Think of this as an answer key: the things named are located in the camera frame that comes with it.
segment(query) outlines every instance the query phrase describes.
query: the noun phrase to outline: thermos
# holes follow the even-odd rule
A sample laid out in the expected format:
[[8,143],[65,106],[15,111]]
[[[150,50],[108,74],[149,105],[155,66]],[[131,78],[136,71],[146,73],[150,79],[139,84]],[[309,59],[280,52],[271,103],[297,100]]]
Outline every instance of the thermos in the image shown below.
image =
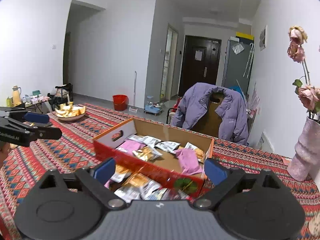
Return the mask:
[[20,88],[20,92],[19,92],[19,89],[20,87],[17,87],[17,86],[14,86],[12,89],[13,89],[13,92],[12,92],[12,100],[13,100],[13,106],[18,106],[21,104],[21,98],[20,98],[20,95],[21,95],[21,88]]

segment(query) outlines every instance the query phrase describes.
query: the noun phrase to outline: refrigerator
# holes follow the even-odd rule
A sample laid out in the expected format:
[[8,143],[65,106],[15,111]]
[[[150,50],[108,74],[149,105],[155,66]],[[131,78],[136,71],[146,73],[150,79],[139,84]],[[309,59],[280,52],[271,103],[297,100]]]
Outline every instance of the refrigerator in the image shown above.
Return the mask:
[[247,62],[249,59],[249,54],[252,46],[249,44],[241,43],[244,50],[236,54],[232,48],[238,44],[239,42],[237,41],[228,40],[222,86],[226,88],[240,86],[240,88],[244,93],[244,96],[246,96],[248,91],[248,86],[249,86],[251,67],[252,67],[250,65],[250,61],[249,61],[247,70],[246,70],[246,66],[247,66]]

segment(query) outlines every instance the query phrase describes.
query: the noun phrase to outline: dried rose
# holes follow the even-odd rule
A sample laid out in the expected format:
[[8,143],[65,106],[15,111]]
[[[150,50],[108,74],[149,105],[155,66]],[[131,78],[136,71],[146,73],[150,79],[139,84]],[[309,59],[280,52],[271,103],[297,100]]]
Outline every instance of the dried rose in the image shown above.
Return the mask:
[[287,53],[288,53],[288,56],[293,59],[293,61],[296,61],[299,63],[306,58],[303,47],[301,47],[294,41],[290,42],[290,46],[287,50]]
[[311,86],[298,88],[298,96],[303,106],[311,111],[315,109],[316,103],[319,101],[316,89]]
[[294,41],[296,44],[301,45],[303,42],[307,42],[308,35],[305,33],[304,29],[300,26],[293,26],[289,29],[290,41]]

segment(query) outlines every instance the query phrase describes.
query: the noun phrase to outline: ceramic vase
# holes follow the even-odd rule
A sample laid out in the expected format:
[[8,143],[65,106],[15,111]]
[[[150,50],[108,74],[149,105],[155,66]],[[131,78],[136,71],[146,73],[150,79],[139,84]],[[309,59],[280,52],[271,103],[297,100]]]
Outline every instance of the ceramic vase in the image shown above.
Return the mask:
[[295,147],[295,156],[288,165],[288,173],[297,181],[304,181],[310,169],[320,161],[320,124],[307,117]]

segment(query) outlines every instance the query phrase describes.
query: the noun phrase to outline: metal screw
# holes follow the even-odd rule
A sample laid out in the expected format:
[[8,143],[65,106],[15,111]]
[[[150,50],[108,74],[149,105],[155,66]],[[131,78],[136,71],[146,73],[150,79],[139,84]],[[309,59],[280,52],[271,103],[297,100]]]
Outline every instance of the metal screw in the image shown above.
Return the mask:
[[203,198],[195,202],[195,206],[198,208],[207,208],[211,206],[211,200]]
[[119,208],[124,205],[124,201],[119,198],[111,199],[108,201],[108,205],[112,208]]

